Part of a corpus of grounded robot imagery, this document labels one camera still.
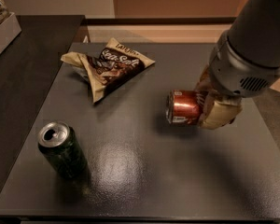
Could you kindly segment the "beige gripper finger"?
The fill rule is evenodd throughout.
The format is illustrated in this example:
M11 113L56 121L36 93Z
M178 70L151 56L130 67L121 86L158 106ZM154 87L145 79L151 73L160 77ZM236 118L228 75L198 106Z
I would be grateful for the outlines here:
M194 88L199 93L215 92L216 90L212 86L211 79L209 76L209 66L207 65L202 71L200 78Z
M242 98L209 92L205 97L198 95L198 104L203 106L198 125L214 130L231 124L242 111Z

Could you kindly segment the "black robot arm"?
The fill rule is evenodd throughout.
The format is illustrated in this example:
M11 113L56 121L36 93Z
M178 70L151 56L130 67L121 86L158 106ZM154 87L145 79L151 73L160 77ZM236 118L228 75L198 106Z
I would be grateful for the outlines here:
M244 98L280 78L280 0L248 0L215 44L195 87L203 112L198 125L214 130L234 121Z

